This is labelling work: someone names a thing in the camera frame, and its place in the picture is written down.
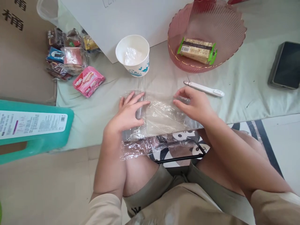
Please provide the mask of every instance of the leg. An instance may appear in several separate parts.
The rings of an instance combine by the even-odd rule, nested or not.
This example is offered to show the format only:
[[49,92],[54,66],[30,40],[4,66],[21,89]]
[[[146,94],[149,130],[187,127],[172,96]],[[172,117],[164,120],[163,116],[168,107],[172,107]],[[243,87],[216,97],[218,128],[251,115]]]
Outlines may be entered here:
[[128,215],[133,217],[170,188],[183,183],[183,178],[180,178],[173,178],[163,165],[158,165],[147,156],[127,159],[123,196]]
[[159,165],[147,156],[126,160],[126,180],[123,196],[128,197],[141,190],[157,172]]
[[[241,131],[233,130],[238,136],[240,136],[247,144],[249,144],[255,151],[257,151],[264,159],[269,163],[269,159],[263,146],[252,136],[245,134]],[[199,135],[205,141],[206,144],[211,146],[211,143],[206,135],[204,129],[198,130]],[[203,159],[196,165],[196,167],[204,174],[209,176],[215,182],[219,183],[223,187],[244,196],[244,193],[240,187],[235,184],[234,180],[230,177],[225,167],[218,159],[217,154],[211,147],[208,153]]]
[[[269,163],[267,154],[256,139],[240,131],[234,130],[234,132],[255,151],[259,152],[266,159],[266,163]],[[211,146],[205,130],[198,130],[198,133],[206,144]],[[223,212],[233,215],[247,224],[255,224],[250,203],[245,198],[240,187],[226,171],[213,148],[210,148],[196,166],[190,165],[187,178],[189,182],[199,184]]]

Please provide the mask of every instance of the knee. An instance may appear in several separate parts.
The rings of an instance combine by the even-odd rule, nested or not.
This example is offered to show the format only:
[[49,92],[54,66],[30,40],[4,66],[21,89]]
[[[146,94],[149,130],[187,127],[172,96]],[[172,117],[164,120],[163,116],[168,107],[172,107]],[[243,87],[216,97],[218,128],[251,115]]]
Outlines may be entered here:
[[254,137],[248,135],[246,132],[238,131],[238,130],[234,130],[234,129],[233,129],[233,131],[238,136],[240,136],[240,138],[242,138],[253,149],[255,149],[255,150],[263,149],[263,146],[261,145],[261,143],[258,140],[256,140]]

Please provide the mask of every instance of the blue snack wrapper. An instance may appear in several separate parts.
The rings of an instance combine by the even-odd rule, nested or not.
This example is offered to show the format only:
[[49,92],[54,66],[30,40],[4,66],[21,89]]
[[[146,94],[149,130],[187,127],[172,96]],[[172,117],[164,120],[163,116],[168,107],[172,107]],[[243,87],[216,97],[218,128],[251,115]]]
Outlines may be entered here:
[[62,51],[60,51],[56,48],[51,47],[46,60],[49,61],[49,62],[56,61],[56,62],[63,63],[64,56],[65,56],[64,52],[62,52]]

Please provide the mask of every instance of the white marker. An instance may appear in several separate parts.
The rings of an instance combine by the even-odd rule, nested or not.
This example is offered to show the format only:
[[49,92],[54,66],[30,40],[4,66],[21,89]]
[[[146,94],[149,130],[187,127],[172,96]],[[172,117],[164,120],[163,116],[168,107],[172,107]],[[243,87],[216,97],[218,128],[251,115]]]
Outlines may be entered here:
[[212,89],[212,88],[209,88],[209,87],[206,87],[206,86],[194,83],[194,82],[184,81],[184,84],[186,84],[188,86],[191,86],[193,88],[196,88],[200,91],[206,92],[208,94],[212,94],[212,95],[217,96],[217,97],[223,97],[225,95],[223,91],[220,91],[220,90],[217,90],[217,89]]

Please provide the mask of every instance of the light green cloth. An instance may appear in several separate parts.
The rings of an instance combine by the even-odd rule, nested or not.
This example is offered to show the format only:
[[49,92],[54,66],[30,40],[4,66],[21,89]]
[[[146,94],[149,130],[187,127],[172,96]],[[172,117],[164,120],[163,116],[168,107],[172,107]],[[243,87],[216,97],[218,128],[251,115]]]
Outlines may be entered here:
[[[117,113],[118,101],[126,91],[164,94],[171,102],[175,92],[184,86],[183,81],[222,90],[224,97],[208,95],[208,98],[219,117],[228,124],[300,113],[299,89],[268,85],[278,46],[284,41],[300,43],[300,2],[251,0],[238,4],[238,9],[243,12],[248,28],[246,39],[231,59],[214,70],[190,74],[178,69],[170,60],[167,42],[163,42],[150,48],[149,72],[141,78],[134,78],[123,65],[111,64],[100,54],[91,66],[107,80],[89,99],[73,88],[72,81],[59,81],[57,106],[70,107],[75,112],[69,141],[62,150],[101,144],[103,129]],[[194,122],[186,130],[199,127]],[[161,134],[159,130],[152,131],[149,131],[151,135]]]

